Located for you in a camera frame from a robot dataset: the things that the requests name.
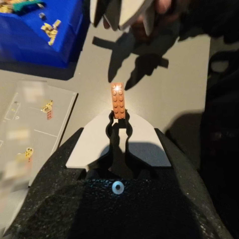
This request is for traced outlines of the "blue plastic bin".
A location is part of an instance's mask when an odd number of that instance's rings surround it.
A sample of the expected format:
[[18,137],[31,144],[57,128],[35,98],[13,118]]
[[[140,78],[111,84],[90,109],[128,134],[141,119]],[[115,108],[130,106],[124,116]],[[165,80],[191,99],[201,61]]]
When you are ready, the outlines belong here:
[[[0,60],[28,62],[59,68],[76,62],[89,28],[84,0],[44,0],[22,13],[0,14]],[[46,15],[41,20],[39,13]],[[44,23],[53,25],[60,20],[58,34],[52,46],[50,38],[41,30]]]

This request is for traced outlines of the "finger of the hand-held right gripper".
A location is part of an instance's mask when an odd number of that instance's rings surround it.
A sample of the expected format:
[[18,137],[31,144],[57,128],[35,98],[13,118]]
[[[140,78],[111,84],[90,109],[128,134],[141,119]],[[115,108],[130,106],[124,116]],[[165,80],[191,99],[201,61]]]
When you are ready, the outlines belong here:
[[121,0],[90,0],[90,21],[97,27],[104,18],[113,31],[118,30]]
[[143,16],[145,33],[149,36],[154,28],[155,10],[153,0],[122,0],[119,30],[124,31]]

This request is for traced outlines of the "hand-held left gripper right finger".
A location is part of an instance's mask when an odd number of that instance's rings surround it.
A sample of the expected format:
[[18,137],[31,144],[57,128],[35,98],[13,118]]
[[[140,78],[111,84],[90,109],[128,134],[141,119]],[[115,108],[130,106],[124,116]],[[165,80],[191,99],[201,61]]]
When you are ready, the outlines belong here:
[[151,167],[171,167],[154,127],[144,118],[127,110],[126,153]]

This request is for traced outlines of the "green brick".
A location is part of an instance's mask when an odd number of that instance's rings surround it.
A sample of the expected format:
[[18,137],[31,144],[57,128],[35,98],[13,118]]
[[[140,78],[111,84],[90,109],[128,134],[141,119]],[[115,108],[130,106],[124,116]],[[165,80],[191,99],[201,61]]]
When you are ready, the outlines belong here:
[[44,6],[45,2],[43,0],[28,0],[28,1],[13,3],[12,11],[15,13],[22,12],[23,10],[26,10],[27,8],[38,5],[38,4]]

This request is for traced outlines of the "grey instruction booklet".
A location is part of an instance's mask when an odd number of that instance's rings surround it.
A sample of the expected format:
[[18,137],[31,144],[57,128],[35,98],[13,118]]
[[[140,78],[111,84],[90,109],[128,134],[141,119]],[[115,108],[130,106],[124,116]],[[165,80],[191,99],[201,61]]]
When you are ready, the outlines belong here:
[[76,96],[46,81],[18,81],[0,123],[0,175],[31,186],[59,147]]

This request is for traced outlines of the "person's right hand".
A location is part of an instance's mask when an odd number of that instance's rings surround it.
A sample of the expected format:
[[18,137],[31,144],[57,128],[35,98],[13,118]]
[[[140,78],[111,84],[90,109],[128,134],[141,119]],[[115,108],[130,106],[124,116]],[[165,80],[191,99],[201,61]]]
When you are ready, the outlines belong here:
[[154,8],[157,14],[171,14],[173,0],[155,0]]

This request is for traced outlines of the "orange studded brick plate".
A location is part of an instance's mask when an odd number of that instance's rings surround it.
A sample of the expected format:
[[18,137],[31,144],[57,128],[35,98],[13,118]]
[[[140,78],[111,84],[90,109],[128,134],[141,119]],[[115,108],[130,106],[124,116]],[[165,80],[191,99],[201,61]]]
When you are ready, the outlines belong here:
[[115,119],[125,119],[124,83],[111,83],[111,95]]

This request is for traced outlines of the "yellow spotted brick assembly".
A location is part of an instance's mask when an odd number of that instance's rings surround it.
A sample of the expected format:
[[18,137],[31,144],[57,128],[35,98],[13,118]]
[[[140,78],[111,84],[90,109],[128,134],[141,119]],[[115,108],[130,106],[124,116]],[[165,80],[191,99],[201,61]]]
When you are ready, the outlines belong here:
[[52,46],[54,44],[56,36],[58,34],[58,27],[60,26],[60,24],[61,21],[57,19],[53,25],[44,23],[44,25],[41,27],[41,30],[43,30],[50,38],[48,42],[49,46]]

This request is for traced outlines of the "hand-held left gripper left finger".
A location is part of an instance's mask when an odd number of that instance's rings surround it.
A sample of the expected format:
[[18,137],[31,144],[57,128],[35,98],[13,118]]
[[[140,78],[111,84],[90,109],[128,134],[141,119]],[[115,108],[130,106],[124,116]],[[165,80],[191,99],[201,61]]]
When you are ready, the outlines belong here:
[[110,153],[108,128],[113,123],[112,110],[106,110],[91,120],[82,130],[66,167],[92,167]]

